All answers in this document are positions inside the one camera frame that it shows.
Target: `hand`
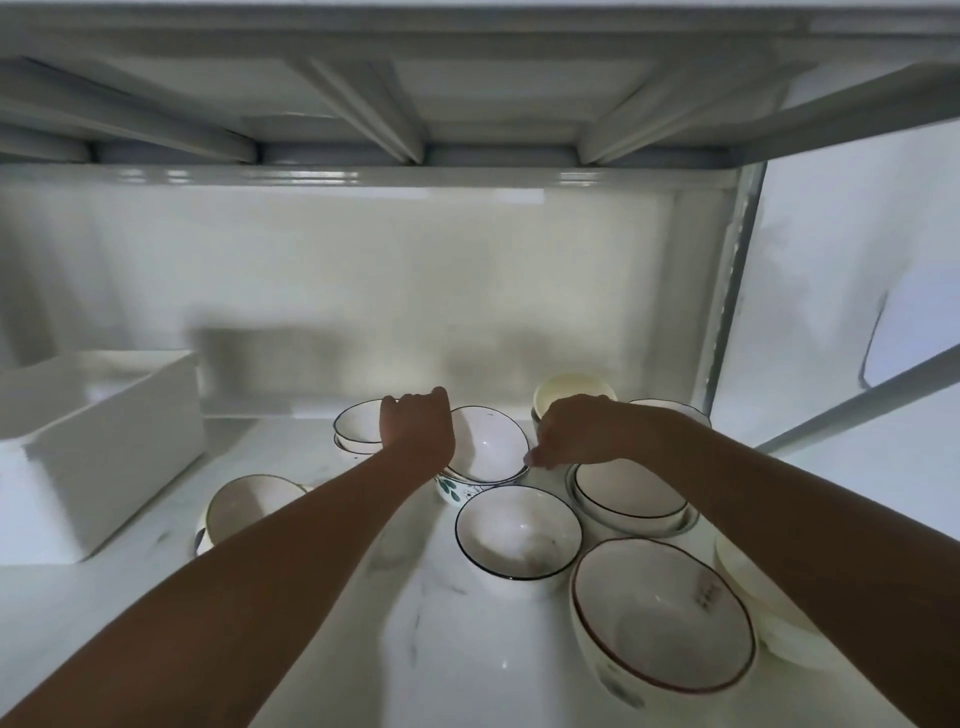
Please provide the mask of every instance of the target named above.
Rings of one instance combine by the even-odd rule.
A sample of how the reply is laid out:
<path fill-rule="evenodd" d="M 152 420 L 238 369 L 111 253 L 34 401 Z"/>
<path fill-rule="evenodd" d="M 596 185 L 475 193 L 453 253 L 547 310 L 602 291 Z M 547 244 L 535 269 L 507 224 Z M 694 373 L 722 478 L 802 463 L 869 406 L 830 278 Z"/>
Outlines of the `hand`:
<path fill-rule="evenodd" d="M 630 457 L 632 444 L 644 436 L 643 410 L 607 397 L 574 395 L 556 400 L 540 421 L 539 444 L 527 464 L 555 468 L 562 463 L 606 463 Z"/>
<path fill-rule="evenodd" d="M 453 458 L 453 421 L 450 400 L 443 387 L 428 395 L 389 395 L 380 403 L 380 439 L 384 449 L 415 450 L 439 473 Z"/>

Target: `white plastic bin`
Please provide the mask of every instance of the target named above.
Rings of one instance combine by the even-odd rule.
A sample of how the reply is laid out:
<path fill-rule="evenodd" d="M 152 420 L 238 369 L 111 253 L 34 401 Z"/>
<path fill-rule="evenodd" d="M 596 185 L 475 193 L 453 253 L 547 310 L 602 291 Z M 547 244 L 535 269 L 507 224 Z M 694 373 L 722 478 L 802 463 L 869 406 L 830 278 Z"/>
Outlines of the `white plastic bin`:
<path fill-rule="evenodd" d="M 0 375 L 0 564 L 82 561 L 204 451 L 191 352 L 81 352 Z"/>

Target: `marble countertop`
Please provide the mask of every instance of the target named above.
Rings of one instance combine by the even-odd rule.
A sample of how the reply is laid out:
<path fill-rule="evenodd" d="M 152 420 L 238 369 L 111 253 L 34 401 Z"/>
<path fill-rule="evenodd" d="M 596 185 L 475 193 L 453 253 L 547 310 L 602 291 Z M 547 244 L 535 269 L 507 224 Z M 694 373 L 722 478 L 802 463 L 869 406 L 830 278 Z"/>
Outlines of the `marble countertop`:
<path fill-rule="evenodd" d="M 316 486 L 346 467 L 329 420 L 208 420 L 207 429 L 207 454 L 88 560 L 0 568 L 0 715 L 190 559 L 197 518 L 221 485 L 273 473 Z M 527 482 L 566 499 L 562 473 Z M 563 592 L 539 602 L 487 593 L 456 546 L 455 518 L 432 482 L 396 512 L 253 725 L 677 724 L 641 716 L 593 680 Z M 715 533 L 701 519 L 672 543 L 712 563 Z M 774 724 L 911 725 L 852 666 L 814 672 L 761 650 L 749 688 L 702 725 Z"/>

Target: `cream bowl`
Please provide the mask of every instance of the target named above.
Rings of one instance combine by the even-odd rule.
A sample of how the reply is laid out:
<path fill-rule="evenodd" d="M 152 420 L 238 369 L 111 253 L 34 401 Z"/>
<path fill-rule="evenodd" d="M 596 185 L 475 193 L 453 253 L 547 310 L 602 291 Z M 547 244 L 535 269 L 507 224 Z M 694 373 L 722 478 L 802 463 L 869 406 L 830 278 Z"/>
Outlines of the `cream bowl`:
<path fill-rule="evenodd" d="M 380 400 L 367 400 L 348 407 L 333 421 L 333 432 L 350 452 L 370 455 L 380 452 Z"/>
<path fill-rule="evenodd" d="M 218 490 L 204 509 L 194 538 L 197 556 L 306 494 L 276 475 L 244 475 Z"/>
<path fill-rule="evenodd" d="M 754 663 L 743 603 L 716 571 L 676 546 L 605 541 L 580 560 L 569 593 L 590 671 L 635 708 L 702 710 Z"/>
<path fill-rule="evenodd" d="M 573 395 L 603 395 L 616 401 L 613 388 L 599 376 L 565 374 L 552 376 L 542 382 L 534 392 L 534 415 L 540 420 L 550 405 Z"/>
<path fill-rule="evenodd" d="M 789 663 L 810 669 L 836 669 L 847 658 L 810 621 L 789 596 L 733 542 L 717 534 L 717 571 L 727 580 L 753 618 L 767 649 Z"/>
<path fill-rule="evenodd" d="M 699 409 L 689 404 L 683 404 L 682 402 L 672 400 L 631 400 L 630 404 L 643 404 L 648 407 L 672 409 L 675 412 L 681 412 L 685 414 L 691 420 L 695 420 L 703 426 L 710 427 L 711 429 L 713 428 L 713 425 L 710 423 L 710 418 Z"/>
<path fill-rule="evenodd" d="M 494 594 L 537 599 L 560 588 L 584 533 L 570 507 L 545 491 L 501 485 L 457 514 L 457 545 Z"/>
<path fill-rule="evenodd" d="M 633 460 L 581 465 L 573 476 L 584 512 L 618 531 L 658 536 L 684 517 L 684 497 Z"/>
<path fill-rule="evenodd" d="M 530 449 L 523 429 L 489 407 L 458 407 L 450 413 L 456 448 L 446 471 L 465 481 L 493 484 L 520 477 Z"/>

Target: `bowl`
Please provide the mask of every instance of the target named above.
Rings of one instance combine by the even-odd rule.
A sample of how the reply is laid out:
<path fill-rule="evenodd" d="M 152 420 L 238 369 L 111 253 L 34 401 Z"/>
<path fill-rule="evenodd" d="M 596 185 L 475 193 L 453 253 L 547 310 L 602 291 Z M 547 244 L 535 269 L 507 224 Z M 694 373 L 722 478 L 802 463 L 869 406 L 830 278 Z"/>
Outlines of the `bowl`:
<path fill-rule="evenodd" d="M 569 593 L 590 671 L 635 708 L 702 711 L 740 685 L 756 658 L 743 602 L 676 546 L 605 541 L 580 560 Z"/>
<path fill-rule="evenodd" d="M 520 477 L 530 449 L 514 420 L 489 407 L 458 407 L 450 413 L 456 449 L 445 471 L 467 482 L 502 483 Z"/>
<path fill-rule="evenodd" d="M 197 556 L 306 494 L 297 483 L 276 475 L 244 475 L 218 490 L 204 509 L 193 550 Z"/>
<path fill-rule="evenodd" d="M 710 418 L 699 409 L 689 404 L 683 404 L 682 402 L 672 400 L 631 400 L 630 404 L 644 404 L 648 407 L 663 407 L 664 409 L 672 409 L 676 412 L 682 412 L 691 420 L 695 420 L 701 425 L 705 425 L 711 429 L 713 428 L 713 425 L 710 423 Z"/>
<path fill-rule="evenodd" d="M 351 467 L 363 462 L 372 455 L 372 453 L 369 452 L 352 452 L 341 442 L 340 436 L 336 432 L 333 433 L 333 447 L 337 449 L 337 454 L 340 455 L 340 459 Z"/>
<path fill-rule="evenodd" d="M 494 594 L 536 599 L 560 588 L 584 533 L 570 507 L 545 491 L 501 485 L 457 514 L 457 545 Z"/>
<path fill-rule="evenodd" d="M 716 554 L 717 570 L 747 605 L 767 649 L 810 669 L 836 669 L 847 663 L 790 597 L 723 534 L 717 535 Z"/>
<path fill-rule="evenodd" d="M 534 414 L 542 419 L 550 405 L 573 395 L 604 395 L 616 401 L 613 388 L 599 376 L 565 374 L 552 376 L 534 392 Z"/>
<path fill-rule="evenodd" d="M 502 483 L 477 483 L 472 480 L 467 480 L 466 478 L 458 477 L 447 469 L 435 475 L 433 479 L 437 484 L 437 493 L 450 505 L 455 508 L 461 508 L 464 503 L 472 497 L 478 493 L 483 493 L 488 488 L 517 484 L 528 471 L 529 468 L 524 467 L 517 477 L 505 480 Z"/>
<path fill-rule="evenodd" d="M 584 512 L 623 533 L 657 536 L 684 517 L 685 498 L 633 460 L 581 465 L 573 477 Z"/>
<path fill-rule="evenodd" d="M 333 421 L 333 432 L 350 452 L 370 455 L 380 452 L 380 400 L 367 400 L 348 407 Z"/>

